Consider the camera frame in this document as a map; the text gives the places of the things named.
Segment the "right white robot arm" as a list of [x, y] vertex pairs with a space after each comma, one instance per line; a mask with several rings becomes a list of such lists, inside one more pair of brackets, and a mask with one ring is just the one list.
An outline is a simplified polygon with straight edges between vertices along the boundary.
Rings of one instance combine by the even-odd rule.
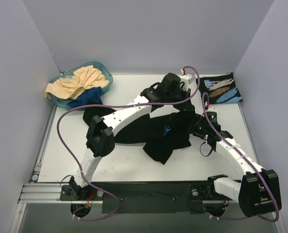
[[279, 212], [282, 208], [279, 178], [274, 170], [266, 170], [250, 158], [228, 132], [217, 122], [216, 112], [195, 114], [191, 134], [204, 140], [211, 150], [222, 156], [241, 181], [226, 175], [208, 178], [206, 195], [216, 199], [220, 195], [234, 200], [246, 217]]

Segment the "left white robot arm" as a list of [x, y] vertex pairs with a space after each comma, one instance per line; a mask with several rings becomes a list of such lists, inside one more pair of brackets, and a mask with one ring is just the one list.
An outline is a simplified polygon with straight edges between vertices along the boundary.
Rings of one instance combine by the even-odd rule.
[[86, 135], [86, 153], [78, 171], [69, 181], [71, 194], [78, 200], [88, 196], [87, 186], [101, 158], [114, 150], [114, 137], [127, 125], [165, 105], [172, 105], [178, 110], [193, 109], [191, 98], [194, 93], [190, 91], [190, 85], [198, 82], [198, 74], [182, 71], [182, 76], [177, 76], [168, 73], [161, 82], [144, 89], [130, 104], [109, 115], [93, 117]]

